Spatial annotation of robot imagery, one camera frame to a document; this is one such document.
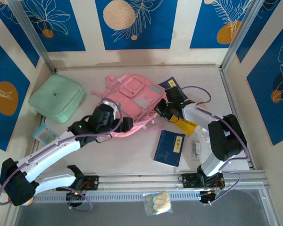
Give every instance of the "green pouch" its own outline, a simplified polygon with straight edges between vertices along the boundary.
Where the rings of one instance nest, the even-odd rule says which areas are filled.
[[[64,123],[85,99],[83,86],[62,75],[54,74],[29,99],[41,115]]]

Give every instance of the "backpack pocket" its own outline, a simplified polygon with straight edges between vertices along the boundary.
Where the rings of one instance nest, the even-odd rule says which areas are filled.
[[[120,103],[121,110],[124,112],[123,117],[130,116],[133,120],[136,120],[142,113],[142,108],[138,104],[121,93],[111,93],[110,95],[107,95],[107,98]]]
[[[156,104],[163,96],[164,91],[155,85],[146,87],[137,97],[134,102],[143,109],[149,109],[152,105]]]
[[[146,81],[144,79],[137,76],[131,76],[118,87],[118,90],[125,96],[132,98],[136,96],[145,86]]]

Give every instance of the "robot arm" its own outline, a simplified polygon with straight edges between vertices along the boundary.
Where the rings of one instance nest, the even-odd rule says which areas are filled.
[[[247,145],[242,129],[237,118],[229,114],[223,118],[210,114],[207,110],[200,107],[191,100],[185,100],[180,94],[178,87],[166,89],[167,101],[161,99],[155,111],[168,120],[173,115],[178,118],[193,121],[209,132],[212,154],[207,160],[197,168],[195,174],[183,174],[183,186],[186,188],[212,188],[218,187],[219,191],[224,188],[216,184],[216,180],[223,178],[221,169],[226,161],[238,155],[243,146],[241,141]],[[225,125],[228,124],[236,134]],[[216,195],[206,201],[212,201]]]
[[[133,126],[133,119],[124,117],[120,123],[119,119],[116,119],[116,111],[116,103],[103,101],[92,115],[74,122],[66,132],[44,148],[19,161],[13,161],[11,158],[5,160],[0,175],[1,189],[4,188],[11,202],[17,206],[27,203],[42,191],[63,186],[74,189],[80,187],[84,175],[75,165],[68,166],[60,172],[42,172],[64,156],[95,141],[98,135],[105,134],[118,125],[115,132],[129,131]]]

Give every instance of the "white table surface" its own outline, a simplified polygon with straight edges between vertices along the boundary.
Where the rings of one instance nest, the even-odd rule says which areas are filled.
[[[116,67],[92,68],[80,70],[63,70],[58,74],[69,77],[83,84],[87,97],[76,112],[64,124],[57,124],[46,119],[46,124],[59,135],[67,130],[73,122],[81,120],[84,116],[92,114],[96,104],[100,101],[97,96],[90,95],[90,91],[105,91],[105,77],[114,75],[120,77],[125,73],[139,73],[155,83],[161,83],[174,76],[180,87],[194,85],[208,90],[212,101],[205,105],[217,115],[231,113],[231,108],[221,81],[217,67],[191,67],[191,66],[157,66],[157,67]],[[207,100],[208,96],[201,90],[185,89],[185,94],[196,102]],[[156,124],[165,126],[172,132],[180,131],[171,123],[157,117]],[[163,174],[166,172],[196,171],[197,167],[210,155],[210,144],[200,138],[197,132],[185,137],[179,167],[170,167],[156,161],[153,157],[157,148],[160,131],[145,131],[140,129],[134,134],[124,138],[112,138],[110,141],[98,144],[92,142],[80,150],[73,152],[52,165],[49,170],[62,169],[75,164],[85,173],[106,174]],[[201,144],[200,161],[192,160],[192,141],[197,139]],[[249,170],[246,160],[233,161],[225,170]]]

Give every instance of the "white packet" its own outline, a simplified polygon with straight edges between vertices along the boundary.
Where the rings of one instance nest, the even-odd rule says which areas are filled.
[[[47,145],[58,138],[58,134],[53,131],[46,123],[43,123],[33,133],[33,137],[40,141],[43,145]]]
[[[172,206],[168,192],[143,194],[143,202],[148,216],[165,212],[172,213]]]

